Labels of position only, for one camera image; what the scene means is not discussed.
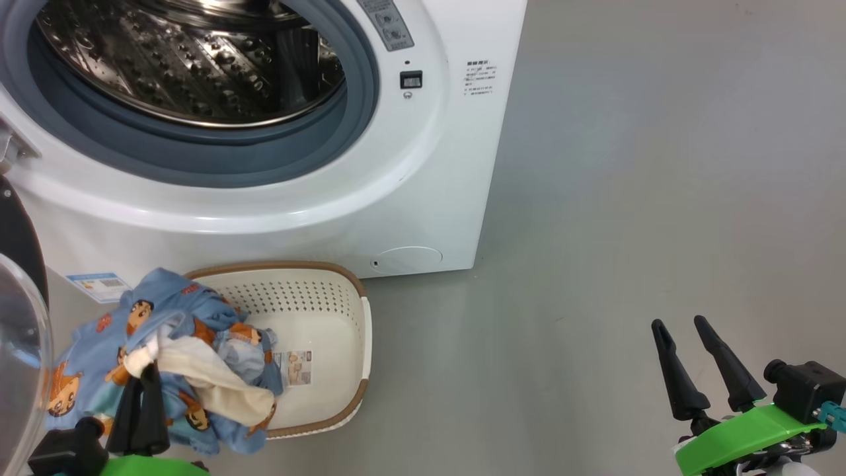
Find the blue cartoon print garment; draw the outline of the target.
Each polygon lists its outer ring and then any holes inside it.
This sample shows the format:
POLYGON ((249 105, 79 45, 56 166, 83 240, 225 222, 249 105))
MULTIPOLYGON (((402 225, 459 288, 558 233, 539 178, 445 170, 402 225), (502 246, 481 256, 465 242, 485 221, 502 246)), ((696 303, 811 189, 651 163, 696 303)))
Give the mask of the blue cartoon print garment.
MULTIPOLYGON (((283 395, 281 369, 272 353, 278 342, 271 329, 254 327, 247 314, 217 290, 167 269, 151 271, 125 292, 114 310, 76 328, 71 344, 58 356, 46 405, 46 430, 69 430, 79 419, 100 420, 110 434, 123 388, 127 352, 154 337, 199 337, 251 385, 283 395)), ((222 446, 254 454, 265 446, 272 418, 247 427, 206 412, 183 377, 158 368, 167 412, 170 443, 213 456, 222 446)))

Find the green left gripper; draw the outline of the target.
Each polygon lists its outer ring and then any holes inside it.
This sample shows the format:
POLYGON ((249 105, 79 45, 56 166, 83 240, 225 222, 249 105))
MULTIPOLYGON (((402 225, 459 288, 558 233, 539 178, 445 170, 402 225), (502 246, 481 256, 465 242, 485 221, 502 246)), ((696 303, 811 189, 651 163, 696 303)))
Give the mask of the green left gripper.
POLYGON ((154 362, 139 379, 129 377, 106 441, 109 453, 130 456, 109 459, 99 476, 211 476, 207 468, 190 461, 153 457, 170 446, 161 376, 154 362))

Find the stainless steel washing machine drum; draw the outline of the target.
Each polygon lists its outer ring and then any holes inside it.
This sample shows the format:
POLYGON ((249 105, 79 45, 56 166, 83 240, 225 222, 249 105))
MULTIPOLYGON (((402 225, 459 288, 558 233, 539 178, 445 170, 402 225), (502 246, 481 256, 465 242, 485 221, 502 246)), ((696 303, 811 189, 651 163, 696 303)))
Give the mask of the stainless steel washing machine drum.
POLYGON ((183 126, 283 124, 346 82, 328 40, 283 0, 46 0, 34 23, 89 87, 183 126))

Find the paper label inside basket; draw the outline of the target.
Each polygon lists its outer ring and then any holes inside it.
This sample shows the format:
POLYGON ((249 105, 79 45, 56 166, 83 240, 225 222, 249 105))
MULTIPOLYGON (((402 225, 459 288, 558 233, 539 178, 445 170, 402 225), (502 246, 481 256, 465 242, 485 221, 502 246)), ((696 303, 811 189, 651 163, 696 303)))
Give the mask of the paper label inside basket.
POLYGON ((278 365, 286 386, 312 384, 313 352, 311 350, 285 350, 279 353, 278 365))

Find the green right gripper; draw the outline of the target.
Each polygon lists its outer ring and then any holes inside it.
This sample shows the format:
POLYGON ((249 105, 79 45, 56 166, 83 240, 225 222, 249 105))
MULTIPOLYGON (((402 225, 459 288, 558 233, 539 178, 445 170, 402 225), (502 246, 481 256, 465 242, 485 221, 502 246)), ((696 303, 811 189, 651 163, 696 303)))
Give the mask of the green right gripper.
MULTIPOLYGON (((694 325, 725 383, 728 406, 732 412, 743 414, 721 421, 700 436, 676 446, 675 460, 682 476, 700 476, 711 468, 733 463, 792 437, 827 428, 816 419, 810 424, 802 424, 774 404, 754 409, 756 403, 767 397, 767 392, 706 317, 695 316, 694 325)), ((674 419, 695 421, 704 418, 710 401, 690 379, 677 356, 675 341, 661 319, 653 320, 652 334, 674 419)))

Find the round black glass washer door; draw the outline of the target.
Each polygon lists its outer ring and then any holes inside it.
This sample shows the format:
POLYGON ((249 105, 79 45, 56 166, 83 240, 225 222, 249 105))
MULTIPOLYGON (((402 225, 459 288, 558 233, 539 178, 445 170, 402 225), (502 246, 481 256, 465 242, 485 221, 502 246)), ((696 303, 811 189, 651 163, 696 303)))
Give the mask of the round black glass washer door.
POLYGON ((22 476, 42 433, 54 356, 48 308, 39 238, 0 175, 0 476, 22 476))

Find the cream perforated laundry basket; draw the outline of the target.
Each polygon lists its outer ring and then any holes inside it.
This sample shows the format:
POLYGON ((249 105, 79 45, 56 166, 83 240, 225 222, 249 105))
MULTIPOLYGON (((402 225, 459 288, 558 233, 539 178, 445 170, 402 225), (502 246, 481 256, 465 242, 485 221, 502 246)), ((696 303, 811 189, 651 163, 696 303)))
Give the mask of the cream perforated laundry basket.
POLYGON ((284 382, 267 427, 270 440, 336 430, 356 415, 369 385, 373 346, 371 304, 356 275, 327 262, 265 261, 186 276, 245 311, 250 325, 274 331, 277 364, 285 350, 313 352, 312 384, 284 382))

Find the cream plain garment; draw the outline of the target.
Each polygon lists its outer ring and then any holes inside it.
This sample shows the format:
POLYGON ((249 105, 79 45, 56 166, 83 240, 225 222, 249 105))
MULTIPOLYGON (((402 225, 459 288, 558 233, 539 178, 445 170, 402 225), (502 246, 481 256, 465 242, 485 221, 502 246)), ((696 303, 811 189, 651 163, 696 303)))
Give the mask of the cream plain garment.
POLYGON ((150 364, 183 377, 196 395, 194 401, 215 416, 257 427, 276 410, 278 396, 271 389, 245 381, 202 338, 154 337, 127 352, 122 362, 127 375, 133 377, 139 377, 150 364))

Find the round white filter cover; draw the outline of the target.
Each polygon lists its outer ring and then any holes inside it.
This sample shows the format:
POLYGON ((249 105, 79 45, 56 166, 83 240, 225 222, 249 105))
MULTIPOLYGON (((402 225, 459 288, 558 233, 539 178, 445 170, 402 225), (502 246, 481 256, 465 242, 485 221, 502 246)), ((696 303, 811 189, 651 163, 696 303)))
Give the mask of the round white filter cover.
POLYGON ((442 262, 442 253, 435 248, 407 246, 389 249, 371 260, 377 273, 405 275, 432 273, 442 262))

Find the grey warning sticker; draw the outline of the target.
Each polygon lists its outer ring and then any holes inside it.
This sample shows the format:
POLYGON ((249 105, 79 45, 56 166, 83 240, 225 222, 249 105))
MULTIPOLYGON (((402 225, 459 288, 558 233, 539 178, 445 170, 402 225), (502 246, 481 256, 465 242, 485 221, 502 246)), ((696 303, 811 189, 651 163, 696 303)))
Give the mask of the grey warning sticker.
POLYGON ((396 52, 414 47, 403 16, 394 0, 356 0, 373 24, 387 51, 396 52))

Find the blue energy label sticker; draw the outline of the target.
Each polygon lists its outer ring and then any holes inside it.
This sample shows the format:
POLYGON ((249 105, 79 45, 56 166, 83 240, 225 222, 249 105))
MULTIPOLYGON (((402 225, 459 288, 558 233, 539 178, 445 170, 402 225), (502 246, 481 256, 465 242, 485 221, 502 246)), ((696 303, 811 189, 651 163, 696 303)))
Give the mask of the blue energy label sticker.
POLYGON ((99 303, 119 302, 132 287, 115 273, 65 275, 76 288, 99 303))

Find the black text instruction sticker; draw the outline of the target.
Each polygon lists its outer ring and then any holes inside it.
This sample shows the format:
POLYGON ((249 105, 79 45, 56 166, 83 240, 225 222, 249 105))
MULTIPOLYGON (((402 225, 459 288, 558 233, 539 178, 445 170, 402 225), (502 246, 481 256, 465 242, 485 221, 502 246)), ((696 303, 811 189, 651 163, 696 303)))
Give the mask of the black text instruction sticker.
POLYGON ((463 96, 492 94, 497 79, 498 66, 492 61, 487 59, 469 61, 463 73, 463 96))

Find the metal washer door hinge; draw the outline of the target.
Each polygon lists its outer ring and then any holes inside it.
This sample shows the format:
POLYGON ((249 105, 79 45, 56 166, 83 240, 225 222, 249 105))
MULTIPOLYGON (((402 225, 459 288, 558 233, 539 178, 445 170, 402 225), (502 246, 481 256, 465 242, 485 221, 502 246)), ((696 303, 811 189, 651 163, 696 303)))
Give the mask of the metal washer door hinge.
POLYGON ((40 154, 18 135, 10 126, 0 122, 0 174, 16 165, 22 159, 37 159, 40 154))

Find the white front-load washing machine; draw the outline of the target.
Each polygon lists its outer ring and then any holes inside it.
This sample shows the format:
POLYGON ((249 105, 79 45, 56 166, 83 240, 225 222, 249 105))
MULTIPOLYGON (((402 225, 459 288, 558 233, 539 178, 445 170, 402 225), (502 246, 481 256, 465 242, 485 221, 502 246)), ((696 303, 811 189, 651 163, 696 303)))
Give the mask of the white front-load washing machine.
POLYGON ((435 248, 435 272, 474 265, 527 0, 394 0, 414 47, 389 52, 356 0, 379 70, 377 109, 357 142, 317 171, 246 188, 176 186, 90 159, 25 118, 0 85, 0 122, 39 152, 3 175, 22 198, 46 268, 115 273, 131 287, 265 261, 324 261, 360 278, 389 249, 435 248), (463 96, 466 63, 498 66, 494 91, 463 96), (423 87, 401 90, 402 71, 423 87))

